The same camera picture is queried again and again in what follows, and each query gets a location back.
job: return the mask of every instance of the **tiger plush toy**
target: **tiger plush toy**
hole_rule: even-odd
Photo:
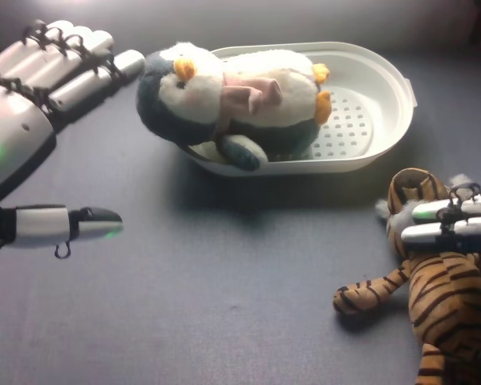
[[[407,252],[400,237],[414,224],[417,205],[448,197],[449,189],[429,172],[399,172],[390,183],[388,201],[377,209],[386,219],[391,247],[403,259],[401,266],[386,277],[343,286],[333,298],[338,313],[357,314],[380,306],[410,281],[410,320],[423,342],[416,385],[479,383],[474,363],[481,356],[481,254]],[[456,380],[446,379],[450,363],[455,363]]]

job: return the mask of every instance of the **gray tabletop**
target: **gray tabletop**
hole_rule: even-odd
[[[357,172],[214,177],[143,128],[134,83],[66,127],[3,204],[103,206],[125,231],[0,253],[0,384],[414,383],[406,288],[351,322],[331,299],[398,264],[373,210],[398,170],[481,183],[481,51],[383,54],[418,107]]]

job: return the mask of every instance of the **gray cloth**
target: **gray cloth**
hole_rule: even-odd
[[[412,384],[406,288],[339,322],[346,283],[398,263],[376,219],[401,168],[481,183],[481,51],[393,54],[418,100],[409,133],[347,174],[228,180],[151,134],[136,84],[58,136],[4,205],[98,205],[113,239],[0,253],[0,384]]]

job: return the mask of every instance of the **plush toy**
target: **plush toy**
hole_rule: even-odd
[[[191,43],[146,58],[137,111],[156,135],[185,147],[214,141],[244,170],[302,153],[331,113],[324,64],[286,50],[221,60]]]
[[[344,286],[333,298],[338,313],[356,314],[381,305],[410,281],[410,320],[423,342],[416,384],[443,384],[446,362],[467,374],[481,355],[481,254],[412,253],[400,238],[414,224],[411,214],[420,201],[447,198],[448,188],[430,173],[413,168],[398,173],[388,202],[377,207],[387,219],[390,244],[404,259],[401,267],[386,277]],[[477,375],[470,377],[467,383],[478,383]]]

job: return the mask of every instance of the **gray wall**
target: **gray wall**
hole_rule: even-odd
[[[111,32],[116,52],[190,40],[209,49],[343,41],[372,49],[463,44],[469,0],[0,0],[0,46],[36,18]]]

